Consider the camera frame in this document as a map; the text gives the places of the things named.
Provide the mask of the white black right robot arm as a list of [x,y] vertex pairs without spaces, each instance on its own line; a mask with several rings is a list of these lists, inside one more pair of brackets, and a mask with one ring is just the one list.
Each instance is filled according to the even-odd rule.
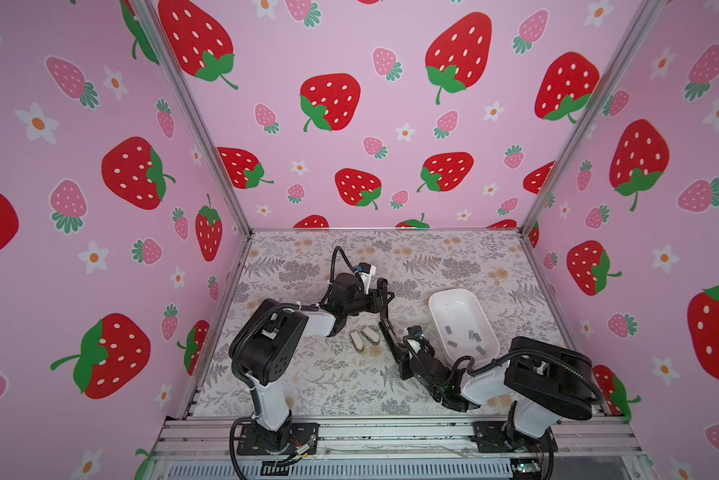
[[403,337],[399,351],[407,356],[401,361],[403,378],[415,378],[449,410],[463,413],[515,394],[503,427],[509,437],[539,440],[559,420],[587,421],[593,407],[605,404],[587,356],[531,338],[513,338],[507,354],[481,367],[470,355],[445,366],[421,334]]

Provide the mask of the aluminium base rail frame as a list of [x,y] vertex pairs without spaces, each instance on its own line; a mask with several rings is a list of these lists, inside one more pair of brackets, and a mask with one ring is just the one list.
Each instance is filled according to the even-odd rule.
[[561,420],[541,444],[509,448],[503,416],[299,417],[311,448],[287,466],[242,455],[246,424],[197,417],[165,423],[147,479],[655,479],[627,422]]

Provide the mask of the aluminium corner post right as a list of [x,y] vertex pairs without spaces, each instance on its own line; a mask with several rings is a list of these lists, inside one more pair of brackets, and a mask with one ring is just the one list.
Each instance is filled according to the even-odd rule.
[[555,193],[555,189],[559,187],[559,183],[565,178],[569,166],[571,166],[571,163],[573,163],[573,160],[577,157],[577,153],[579,153],[579,150],[581,150],[581,147],[585,144],[589,129],[599,120],[601,109],[605,106],[605,101],[609,98],[609,94],[619,85],[619,82],[623,79],[623,75],[627,73],[629,64],[631,64],[633,58],[639,53],[639,48],[641,48],[643,42],[645,42],[647,36],[649,36],[651,28],[653,28],[659,16],[661,16],[663,8],[665,8],[665,2],[661,0],[641,2],[639,9],[635,12],[635,16],[633,16],[633,20],[631,20],[629,24],[629,28],[625,30],[625,35],[623,35],[621,42],[617,45],[617,49],[613,52],[613,57],[611,57],[611,61],[607,64],[605,72],[601,74],[601,81],[599,81],[599,85],[597,85],[597,88],[593,91],[591,100],[587,102],[587,106],[585,106],[581,118],[577,120],[577,125],[571,130],[571,135],[569,135],[567,143],[563,145],[561,153],[557,156],[555,165],[553,165],[553,169],[551,169],[547,181],[543,184],[541,194],[539,194],[539,197],[537,197],[537,200],[533,203],[533,207],[529,210],[527,219],[525,219],[523,225],[519,227],[519,238],[521,238],[521,240],[529,240],[531,227],[541,218],[541,214],[543,214],[543,210],[545,210],[545,205],[549,203],[551,195]]

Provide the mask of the aluminium corner post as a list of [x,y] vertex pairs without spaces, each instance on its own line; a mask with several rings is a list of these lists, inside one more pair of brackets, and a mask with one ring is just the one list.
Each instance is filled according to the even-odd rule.
[[139,17],[144,34],[160,62],[167,82],[180,105],[197,146],[204,155],[213,179],[241,231],[241,235],[245,239],[251,238],[252,230],[234,194],[231,180],[228,178],[222,160],[201,118],[196,102],[183,78],[183,72],[179,68],[172,49],[170,48],[164,29],[160,25],[156,7],[151,1],[144,0],[133,1],[132,6]]
[[543,214],[543,210],[545,210],[545,205],[549,203],[551,195],[555,193],[555,189],[559,187],[559,183],[565,178],[569,166],[571,166],[571,163],[573,163],[573,160],[577,157],[577,153],[579,153],[579,150],[581,150],[581,147],[585,144],[589,129],[599,120],[601,109],[605,106],[605,101],[609,98],[609,94],[619,85],[619,82],[623,79],[623,75],[627,73],[629,64],[631,64],[633,58],[639,53],[639,48],[641,48],[643,42],[645,42],[647,36],[649,36],[651,28],[653,28],[659,16],[661,16],[663,8],[665,8],[665,2],[661,0],[641,2],[639,9],[635,12],[635,16],[633,16],[633,20],[631,20],[629,24],[629,28],[625,30],[625,35],[623,35],[621,42],[617,45],[617,49],[613,52],[613,57],[611,57],[611,61],[607,64],[605,72],[601,74],[601,81],[599,81],[599,85],[597,85],[597,88],[593,91],[591,100],[587,102],[587,106],[585,106],[581,118],[577,120],[577,125],[571,130],[571,135],[569,135],[567,143],[563,145],[561,153],[557,156],[555,165],[553,165],[553,169],[551,169],[547,181],[543,184],[541,194],[539,194],[539,197],[537,197],[537,200],[533,203],[533,207],[529,210],[527,219],[525,219],[523,225],[519,227],[519,238],[521,238],[521,240],[529,240],[531,227],[541,218],[541,214]]

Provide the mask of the white plastic tray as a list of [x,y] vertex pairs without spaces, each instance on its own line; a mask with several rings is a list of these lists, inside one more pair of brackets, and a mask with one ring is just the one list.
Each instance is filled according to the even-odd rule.
[[[429,310],[449,365],[463,356],[471,356],[475,360],[473,367],[481,368],[501,354],[497,334],[473,292],[463,288],[439,291],[429,297]],[[453,328],[453,334],[447,333],[447,326]],[[479,336],[479,341],[469,339],[469,330]],[[449,341],[457,342],[457,348],[447,345]],[[487,354],[480,354],[475,349],[477,345]]]

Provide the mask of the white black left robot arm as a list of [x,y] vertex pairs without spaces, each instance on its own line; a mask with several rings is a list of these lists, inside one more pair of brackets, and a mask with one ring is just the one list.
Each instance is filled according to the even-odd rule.
[[319,302],[304,305],[267,298],[239,330],[228,350],[231,373],[250,393],[252,426],[258,432],[272,441],[289,434],[292,413],[279,380],[302,338],[337,336],[349,318],[363,313],[389,322],[395,294],[375,272],[375,266],[354,265],[341,247],[334,248],[328,286]]

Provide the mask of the beige eraser block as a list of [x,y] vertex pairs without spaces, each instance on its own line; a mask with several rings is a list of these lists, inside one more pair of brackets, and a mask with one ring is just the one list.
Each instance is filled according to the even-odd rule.
[[349,338],[354,349],[357,352],[363,352],[363,350],[365,350],[365,344],[363,343],[363,338],[361,338],[361,334],[359,334],[357,331],[351,331],[349,333]]

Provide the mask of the aluminium corner post left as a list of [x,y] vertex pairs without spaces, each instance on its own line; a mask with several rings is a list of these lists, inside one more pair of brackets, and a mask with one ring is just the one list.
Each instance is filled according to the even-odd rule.
[[222,160],[201,118],[196,102],[183,78],[183,72],[179,68],[172,49],[170,48],[164,29],[160,25],[156,7],[151,1],[144,0],[133,1],[132,6],[139,17],[144,34],[160,62],[167,82],[180,105],[197,146],[204,155],[213,179],[241,231],[241,235],[245,239],[251,238],[252,230],[234,194],[231,180],[228,178]]

